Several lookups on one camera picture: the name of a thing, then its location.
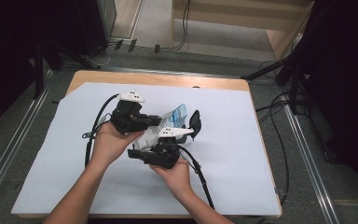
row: forearm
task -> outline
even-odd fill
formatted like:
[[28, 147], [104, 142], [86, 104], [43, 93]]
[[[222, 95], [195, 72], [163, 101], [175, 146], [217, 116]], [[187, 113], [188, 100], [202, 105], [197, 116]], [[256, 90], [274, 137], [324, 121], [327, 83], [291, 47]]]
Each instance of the forearm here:
[[43, 223], [86, 223], [105, 170], [90, 163]]
[[199, 224], [203, 223], [232, 223], [199, 198], [194, 192], [176, 197], [179, 203]]

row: white paper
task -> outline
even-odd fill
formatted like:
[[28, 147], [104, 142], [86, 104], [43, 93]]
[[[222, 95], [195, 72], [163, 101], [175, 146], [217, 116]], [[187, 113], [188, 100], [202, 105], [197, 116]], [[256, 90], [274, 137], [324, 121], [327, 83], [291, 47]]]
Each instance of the white paper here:
[[[200, 111], [202, 129], [186, 147], [201, 165], [216, 211], [224, 215], [279, 216], [272, 174], [248, 91], [85, 83], [61, 100], [56, 116], [25, 180], [12, 213], [48, 214], [84, 169], [87, 139], [103, 103], [112, 95], [138, 91], [141, 113], [163, 115], [179, 104]], [[117, 105], [112, 101], [103, 114]], [[190, 169], [195, 192], [207, 202]], [[188, 215], [164, 181], [127, 151], [103, 177], [91, 214]]]

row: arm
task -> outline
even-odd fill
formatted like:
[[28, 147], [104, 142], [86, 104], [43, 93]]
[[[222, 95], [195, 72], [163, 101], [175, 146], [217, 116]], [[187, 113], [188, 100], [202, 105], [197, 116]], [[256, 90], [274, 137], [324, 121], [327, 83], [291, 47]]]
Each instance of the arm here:
[[173, 197], [187, 210], [197, 223], [232, 223], [200, 199], [190, 185], [187, 161], [179, 158], [172, 169], [150, 166], [164, 178]]
[[111, 122], [105, 123], [95, 137], [89, 165], [43, 223], [86, 223], [107, 167], [140, 135], [120, 134]]

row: hand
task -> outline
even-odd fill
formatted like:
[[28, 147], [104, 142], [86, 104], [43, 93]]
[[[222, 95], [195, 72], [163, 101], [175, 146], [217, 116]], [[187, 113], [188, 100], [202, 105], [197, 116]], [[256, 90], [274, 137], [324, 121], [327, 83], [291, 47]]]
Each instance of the hand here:
[[165, 183], [177, 200], [194, 193], [190, 185], [190, 173], [186, 160], [179, 158], [171, 169], [153, 165], [150, 165], [150, 168], [164, 178]]
[[95, 137], [94, 149], [90, 163], [96, 163], [107, 168], [124, 152], [126, 147], [144, 132], [121, 134], [111, 122], [101, 126]]

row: table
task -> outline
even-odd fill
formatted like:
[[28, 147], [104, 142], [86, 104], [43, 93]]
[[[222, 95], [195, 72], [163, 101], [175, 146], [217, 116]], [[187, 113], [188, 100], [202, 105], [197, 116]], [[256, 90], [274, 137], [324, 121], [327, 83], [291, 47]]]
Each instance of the table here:
[[[89, 131], [109, 96], [129, 88], [146, 99], [142, 113], [162, 115], [180, 103], [186, 103], [188, 117], [195, 109], [200, 110], [202, 130], [195, 141], [186, 143], [185, 147], [199, 161], [218, 212], [228, 217], [281, 215], [246, 81], [195, 77], [194, 74], [95, 71], [75, 74], [12, 214], [44, 217], [51, 211], [84, 169], [87, 141], [81, 139], [81, 134]], [[112, 104], [105, 112], [115, 107]], [[230, 119], [239, 118], [238, 113], [248, 119]], [[227, 118], [217, 118], [223, 114]], [[206, 202], [198, 177], [191, 172], [190, 178], [193, 189]], [[141, 161], [122, 155], [106, 171], [90, 216], [189, 217], [189, 214], [157, 174]]]
[[[191, 0], [188, 19], [265, 29], [275, 57], [280, 60], [305, 28], [313, 3], [310, 0]], [[174, 20], [183, 18], [186, 4], [187, 0], [172, 0], [171, 48]]]

